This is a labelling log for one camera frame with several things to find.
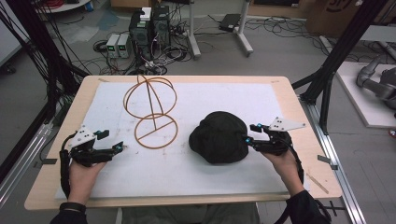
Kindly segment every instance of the wooden table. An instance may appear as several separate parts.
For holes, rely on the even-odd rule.
[[[240,76],[166,76],[173,83],[263,83],[271,84],[276,94],[280,109],[285,119],[298,120],[306,128],[290,132],[293,144],[298,148],[307,179],[310,181],[310,193],[315,198],[341,197],[342,191],[328,163],[318,161],[318,155],[324,156],[312,127],[309,125],[300,102],[290,82],[285,77],[240,77]],[[49,151],[48,159],[58,159],[63,140],[78,130],[87,113],[96,89],[101,82],[136,82],[136,77],[125,76],[90,76],[85,77],[78,94],[67,113],[64,123]],[[54,198],[60,186],[60,161],[55,165],[43,165],[41,171],[26,199],[28,210],[58,209],[64,200]],[[243,195],[206,195],[175,197],[138,197],[91,199],[88,207],[121,207],[165,204],[198,203],[236,203],[281,201],[289,195],[278,194],[243,194]]]

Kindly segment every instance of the black sleeve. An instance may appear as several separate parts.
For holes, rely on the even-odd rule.
[[[329,224],[330,221],[323,216],[318,209],[317,202],[303,190],[286,200],[290,212],[291,223],[293,224]]]
[[[59,214],[50,222],[50,224],[88,224],[87,216],[83,213],[62,210]]]

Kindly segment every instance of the person's hand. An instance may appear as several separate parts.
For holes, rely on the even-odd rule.
[[[262,155],[274,165],[290,196],[294,196],[304,190],[304,186],[298,176],[296,159],[289,150],[279,156],[270,153],[262,153]]]
[[[85,205],[90,199],[96,177],[105,165],[105,162],[101,162],[85,167],[73,161],[70,165],[70,195],[67,201]]]

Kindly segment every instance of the black hat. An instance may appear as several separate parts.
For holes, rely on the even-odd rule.
[[[216,111],[201,120],[190,134],[189,144],[209,163],[241,161],[248,154],[243,134],[248,134],[244,121],[228,112]]]

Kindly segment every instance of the copper wire frame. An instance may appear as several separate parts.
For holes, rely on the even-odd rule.
[[[163,112],[163,104],[162,104],[161,101],[160,101],[160,97],[159,97],[159,95],[157,94],[157,92],[154,90],[154,88],[153,88],[152,85],[151,85],[151,83],[154,83],[154,82],[162,83],[162,84],[168,86],[168,87],[173,91],[173,93],[175,94],[175,101],[174,101],[173,105],[172,105],[166,112]],[[146,116],[144,116],[144,117],[140,117],[140,116],[137,116],[136,114],[132,113],[132,112],[128,109],[128,103],[129,103],[129,101],[130,101],[130,99],[131,99],[131,97],[132,97],[134,91],[135,91],[138,87],[142,86],[143,84],[146,84],[146,87],[147,87],[148,99],[149,99],[149,105],[150,105],[151,114],[148,114],[148,115],[146,115]],[[151,99],[151,92],[154,93],[155,99],[157,100],[157,103],[158,103],[158,105],[160,106],[161,113],[154,112],[153,103],[152,103],[152,99]],[[124,107],[125,111],[126,111],[128,114],[130,114],[131,116],[133,116],[133,117],[135,117],[135,118],[137,118],[137,119],[140,119],[140,120],[137,122],[136,127],[134,128],[134,138],[136,139],[137,143],[139,143],[140,146],[146,147],[146,148],[150,148],[150,149],[158,149],[158,148],[166,147],[166,146],[170,145],[173,141],[175,141],[175,139],[176,139],[176,137],[177,137],[177,134],[178,134],[177,122],[176,122],[172,117],[170,117],[170,116],[168,115],[168,113],[171,112],[172,109],[175,107],[176,102],[177,102],[177,93],[176,93],[176,91],[175,91],[175,89],[174,89],[172,83],[171,83],[168,79],[163,78],[163,77],[146,78],[146,77],[144,77],[144,76],[137,76],[137,84],[133,85],[132,88],[130,88],[130,89],[125,93],[125,95],[124,95],[124,98],[123,98],[123,107]],[[162,117],[167,117],[167,118],[169,118],[171,121],[168,122],[168,123],[166,123],[166,124],[164,124],[164,125],[161,126],[161,127],[157,127],[156,119],[159,119],[159,118],[162,118]],[[138,136],[137,136],[138,127],[139,127],[139,125],[142,123],[142,121],[145,120],[145,119],[152,119],[153,125],[154,125],[154,130],[151,131],[151,132],[149,132],[149,133],[146,133],[146,134],[144,134],[144,135],[142,135],[142,136],[140,136],[140,137],[138,137]],[[170,124],[175,124],[176,131],[175,131],[174,137],[173,137],[168,143],[166,143],[166,144],[164,144],[164,145],[157,146],[157,147],[153,147],[153,146],[147,146],[147,145],[145,145],[145,144],[143,144],[143,143],[141,142],[141,140],[143,140],[145,137],[150,136],[152,133],[155,133],[155,132],[159,131],[160,129],[162,129],[162,128],[164,128],[164,127],[170,125]]]

